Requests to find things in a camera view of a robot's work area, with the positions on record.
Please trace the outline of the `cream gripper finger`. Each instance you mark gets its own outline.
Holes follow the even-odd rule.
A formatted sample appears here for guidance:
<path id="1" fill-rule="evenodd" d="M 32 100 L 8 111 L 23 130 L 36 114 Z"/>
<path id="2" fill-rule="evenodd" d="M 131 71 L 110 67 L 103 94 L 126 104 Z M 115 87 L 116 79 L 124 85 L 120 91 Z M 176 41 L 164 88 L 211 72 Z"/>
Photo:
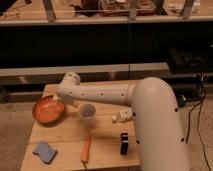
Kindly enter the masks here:
<path id="1" fill-rule="evenodd" d="M 53 95 L 52 100 L 53 101 L 57 101 L 58 100 L 58 96 L 57 95 Z"/>

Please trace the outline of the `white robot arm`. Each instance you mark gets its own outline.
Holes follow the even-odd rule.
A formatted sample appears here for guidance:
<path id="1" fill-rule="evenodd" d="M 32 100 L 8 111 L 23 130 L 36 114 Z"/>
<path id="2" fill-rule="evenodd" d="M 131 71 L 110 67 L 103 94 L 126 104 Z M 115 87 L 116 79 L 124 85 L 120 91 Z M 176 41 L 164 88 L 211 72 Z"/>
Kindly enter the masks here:
<path id="1" fill-rule="evenodd" d="M 129 106 L 133 112 L 141 171 L 190 171 L 189 151 L 177 100 L 171 86 L 158 77 L 135 84 L 82 85 L 78 74 L 65 74 L 56 94 L 75 100 Z"/>

